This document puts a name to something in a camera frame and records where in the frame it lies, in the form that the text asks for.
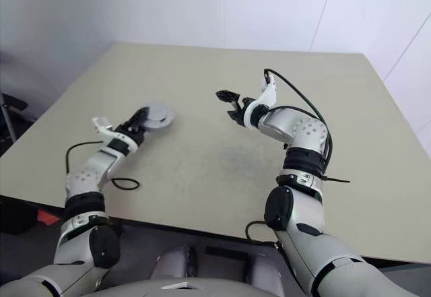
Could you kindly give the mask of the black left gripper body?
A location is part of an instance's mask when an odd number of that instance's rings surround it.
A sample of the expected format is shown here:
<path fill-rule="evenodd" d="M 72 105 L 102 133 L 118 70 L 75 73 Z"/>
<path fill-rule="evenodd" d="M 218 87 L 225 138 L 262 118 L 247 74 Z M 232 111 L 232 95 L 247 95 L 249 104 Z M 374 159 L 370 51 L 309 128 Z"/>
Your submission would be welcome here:
<path fill-rule="evenodd" d="M 116 132 L 119 132 L 127 137 L 130 137 L 133 141 L 143 141 L 145 134 L 145 127 L 143 126 L 145 118 L 143 119 L 129 119 L 121 123 L 117 128 Z"/>

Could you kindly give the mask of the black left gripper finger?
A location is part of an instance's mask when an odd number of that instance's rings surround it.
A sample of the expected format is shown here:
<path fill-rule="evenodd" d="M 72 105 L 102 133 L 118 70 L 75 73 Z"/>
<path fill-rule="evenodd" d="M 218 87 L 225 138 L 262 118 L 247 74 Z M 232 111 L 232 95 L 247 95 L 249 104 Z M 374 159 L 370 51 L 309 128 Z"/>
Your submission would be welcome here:
<path fill-rule="evenodd" d="M 150 108 L 148 106 L 138 109 L 129 119 L 129 126 L 143 125 L 147 121 L 149 111 Z"/>

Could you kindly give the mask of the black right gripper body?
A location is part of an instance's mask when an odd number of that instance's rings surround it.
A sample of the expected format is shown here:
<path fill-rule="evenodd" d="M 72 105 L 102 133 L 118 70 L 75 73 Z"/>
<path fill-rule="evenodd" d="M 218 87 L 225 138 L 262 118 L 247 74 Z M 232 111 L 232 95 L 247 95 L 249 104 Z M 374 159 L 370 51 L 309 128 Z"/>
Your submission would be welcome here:
<path fill-rule="evenodd" d="M 238 111 L 240 115 L 240 126 L 244 126 L 244 114 L 248 106 L 254 101 L 253 98 L 245 97 L 242 99 L 243 105 L 241 106 L 238 102 L 232 103 L 234 110 Z"/>

